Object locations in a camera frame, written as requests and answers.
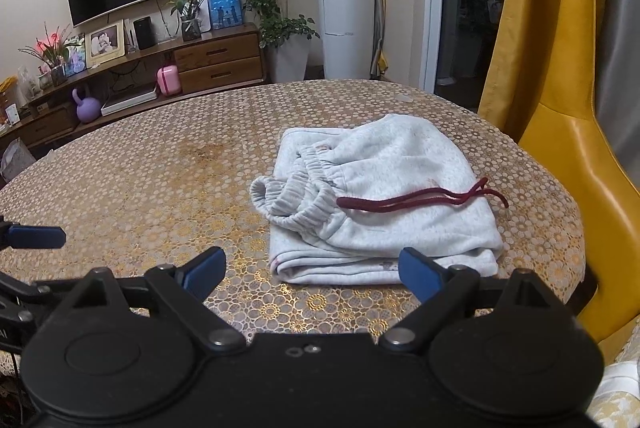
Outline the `light grey printed sweatpants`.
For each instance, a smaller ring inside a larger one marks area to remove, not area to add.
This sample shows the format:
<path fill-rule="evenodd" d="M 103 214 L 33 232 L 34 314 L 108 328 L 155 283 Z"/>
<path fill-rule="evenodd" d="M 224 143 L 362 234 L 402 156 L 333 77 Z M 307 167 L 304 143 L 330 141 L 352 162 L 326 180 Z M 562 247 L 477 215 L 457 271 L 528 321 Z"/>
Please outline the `light grey printed sweatpants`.
<path fill-rule="evenodd" d="M 270 224 L 270 272 L 295 285 L 396 284 L 405 247 L 493 277 L 502 240 L 492 193 L 431 122 L 402 114 L 286 129 L 272 174 L 250 185 Z"/>

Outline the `white plastic bag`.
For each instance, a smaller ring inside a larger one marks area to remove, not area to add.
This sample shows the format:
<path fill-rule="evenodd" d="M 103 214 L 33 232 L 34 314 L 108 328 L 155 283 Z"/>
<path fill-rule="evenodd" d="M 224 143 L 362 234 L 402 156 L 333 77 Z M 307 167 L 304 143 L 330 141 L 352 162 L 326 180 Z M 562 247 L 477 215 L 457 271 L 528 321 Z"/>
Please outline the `white plastic bag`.
<path fill-rule="evenodd" d="M 30 153 L 24 142 L 20 138 L 14 139 L 2 154 L 1 177 L 4 181 L 10 182 L 35 162 L 34 155 Z"/>

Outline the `gold floral lace tablecloth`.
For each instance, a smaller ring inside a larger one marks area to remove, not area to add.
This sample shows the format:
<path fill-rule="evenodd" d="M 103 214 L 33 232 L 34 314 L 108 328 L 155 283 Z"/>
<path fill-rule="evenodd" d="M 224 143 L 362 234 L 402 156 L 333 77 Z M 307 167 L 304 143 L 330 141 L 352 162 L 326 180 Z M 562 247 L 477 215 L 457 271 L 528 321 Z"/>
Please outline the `gold floral lace tablecloth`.
<path fill-rule="evenodd" d="M 13 278 L 77 278 L 94 267 L 119 277 L 159 263 L 182 265 L 218 245 L 227 275 L 207 306 L 246 335 L 368 332 L 380 335 L 414 308 L 400 287 L 281 284 L 268 268 L 269 227 L 248 196 L 272 170 L 292 127 L 352 128 L 386 114 L 429 119 L 457 144 L 492 202 L 504 242 L 499 273 L 535 270 L 562 299 L 582 281 L 578 207 L 547 170 L 474 113 L 387 82 L 306 81 L 186 99 L 96 129 L 57 148 L 1 192 L 6 219 L 58 226 L 57 251 L 1 255 Z"/>

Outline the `purple kettlebell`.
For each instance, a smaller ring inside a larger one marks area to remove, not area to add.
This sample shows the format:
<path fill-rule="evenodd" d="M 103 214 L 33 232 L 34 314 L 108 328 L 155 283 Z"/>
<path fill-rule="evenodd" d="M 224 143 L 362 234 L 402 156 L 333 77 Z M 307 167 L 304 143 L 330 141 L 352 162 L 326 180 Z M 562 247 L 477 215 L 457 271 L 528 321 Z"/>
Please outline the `purple kettlebell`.
<path fill-rule="evenodd" d="M 77 88 L 73 89 L 72 98 L 76 103 L 76 114 L 81 124 L 92 123 L 101 116 L 102 104 L 98 99 L 93 97 L 81 98 Z"/>

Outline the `white flat box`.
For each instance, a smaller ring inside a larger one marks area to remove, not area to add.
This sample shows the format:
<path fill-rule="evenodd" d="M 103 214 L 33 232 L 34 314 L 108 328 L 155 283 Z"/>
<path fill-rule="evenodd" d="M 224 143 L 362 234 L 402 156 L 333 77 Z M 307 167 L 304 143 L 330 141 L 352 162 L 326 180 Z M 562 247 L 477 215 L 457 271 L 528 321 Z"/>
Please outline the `white flat box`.
<path fill-rule="evenodd" d="M 158 89 L 155 84 L 136 86 L 126 92 L 109 96 L 101 107 L 101 115 L 112 115 L 130 109 L 130 107 L 137 107 L 140 104 L 154 101 L 157 97 Z"/>

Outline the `pink flower vase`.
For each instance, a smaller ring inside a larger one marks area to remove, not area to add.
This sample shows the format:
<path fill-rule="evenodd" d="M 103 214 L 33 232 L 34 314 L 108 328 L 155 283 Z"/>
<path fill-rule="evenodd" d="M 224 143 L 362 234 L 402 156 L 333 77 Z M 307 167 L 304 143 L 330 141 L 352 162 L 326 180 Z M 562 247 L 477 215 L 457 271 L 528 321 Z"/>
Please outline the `pink flower vase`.
<path fill-rule="evenodd" d="M 73 28 L 70 24 L 64 28 L 57 26 L 53 31 L 43 23 L 43 37 L 35 38 L 35 44 L 18 48 L 24 55 L 36 58 L 49 69 L 53 84 L 62 84 L 70 77 L 68 66 L 70 65 L 70 49 L 80 45 L 78 37 L 70 32 Z"/>

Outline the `pink case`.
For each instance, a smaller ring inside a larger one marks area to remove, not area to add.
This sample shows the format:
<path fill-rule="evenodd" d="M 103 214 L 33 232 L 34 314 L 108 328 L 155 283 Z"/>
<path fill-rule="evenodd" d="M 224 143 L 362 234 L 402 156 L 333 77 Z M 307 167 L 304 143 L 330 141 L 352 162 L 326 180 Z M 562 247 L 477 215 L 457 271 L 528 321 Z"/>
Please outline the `pink case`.
<path fill-rule="evenodd" d="M 156 84 L 165 97 L 182 92 L 178 66 L 163 66 L 156 73 Z"/>

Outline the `gold framed photo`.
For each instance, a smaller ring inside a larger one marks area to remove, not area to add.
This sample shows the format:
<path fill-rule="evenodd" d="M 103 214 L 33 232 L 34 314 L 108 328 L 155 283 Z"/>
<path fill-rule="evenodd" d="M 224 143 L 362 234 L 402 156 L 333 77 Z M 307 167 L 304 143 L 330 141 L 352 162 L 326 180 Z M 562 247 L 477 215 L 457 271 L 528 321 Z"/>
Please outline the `gold framed photo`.
<path fill-rule="evenodd" d="M 126 54 L 125 25 L 122 20 L 86 35 L 86 66 L 92 69 Z"/>

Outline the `long wooden tv cabinet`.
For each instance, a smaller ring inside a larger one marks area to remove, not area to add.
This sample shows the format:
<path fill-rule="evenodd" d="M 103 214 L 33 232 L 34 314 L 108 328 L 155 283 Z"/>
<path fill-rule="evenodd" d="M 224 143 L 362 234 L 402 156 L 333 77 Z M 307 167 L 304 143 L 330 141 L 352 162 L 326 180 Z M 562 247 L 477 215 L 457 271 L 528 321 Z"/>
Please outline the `long wooden tv cabinet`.
<path fill-rule="evenodd" d="M 80 98 L 92 97 L 101 103 L 124 99 L 133 92 L 156 85 L 156 72 L 162 66 L 177 66 L 178 94 L 139 103 L 109 115 L 100 114 L 89 124 L 77 117 L 73 91 Z M 2 131 L 1 145 L 6 148 L 18 138 L 28 148 L 75 139 L 103 125 L 164 104 L 204 96 L 214 92 L 259 85 L 266 80 L 265 57 L 259 48 L 257 26 L 242 24 L 209 32 L 199 40 L 180 38 L 107 61 L 70 77 L 64 84 L 50 88 L 27 104 L 28 115 Z"/>

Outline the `yellow chair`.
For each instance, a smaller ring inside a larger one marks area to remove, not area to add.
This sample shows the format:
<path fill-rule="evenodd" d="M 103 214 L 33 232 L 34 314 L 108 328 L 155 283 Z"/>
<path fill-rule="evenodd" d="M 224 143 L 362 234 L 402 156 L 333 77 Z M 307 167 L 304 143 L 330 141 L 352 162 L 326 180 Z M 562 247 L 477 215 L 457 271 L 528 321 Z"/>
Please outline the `yellow chair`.
<path fill-rule="evenodd" d="M 639 320 L 639 191 L 596 118 L 604 8 L 605 0 L 504 0 L 480 116 L 574 197 L 597 279 L 578 319 L 613 363 Z"/>

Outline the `black speaker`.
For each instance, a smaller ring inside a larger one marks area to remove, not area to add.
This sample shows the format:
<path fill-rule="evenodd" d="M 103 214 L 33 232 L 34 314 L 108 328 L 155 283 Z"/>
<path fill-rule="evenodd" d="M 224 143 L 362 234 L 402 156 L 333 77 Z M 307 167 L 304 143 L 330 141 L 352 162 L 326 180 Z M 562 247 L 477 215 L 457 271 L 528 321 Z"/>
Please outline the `black speaker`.
<path fill-rule="evenodd" d="M 139 50 L 146 50 L 156 46 L 155 33 L 150 17 L 134 20 L 134 35 L 136 36 Z"/>

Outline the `blue picture box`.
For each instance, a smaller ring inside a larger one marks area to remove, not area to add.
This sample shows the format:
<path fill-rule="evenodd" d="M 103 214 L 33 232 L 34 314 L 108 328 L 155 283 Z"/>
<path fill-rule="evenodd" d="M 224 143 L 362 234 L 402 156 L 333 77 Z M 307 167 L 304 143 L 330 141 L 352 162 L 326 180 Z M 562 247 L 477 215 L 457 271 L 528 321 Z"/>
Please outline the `blue picture box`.
<path fill-rule="evenodd" d="M 242 0 L 208 0 L 208 9 L 213 31 L 244 23 Z"/>

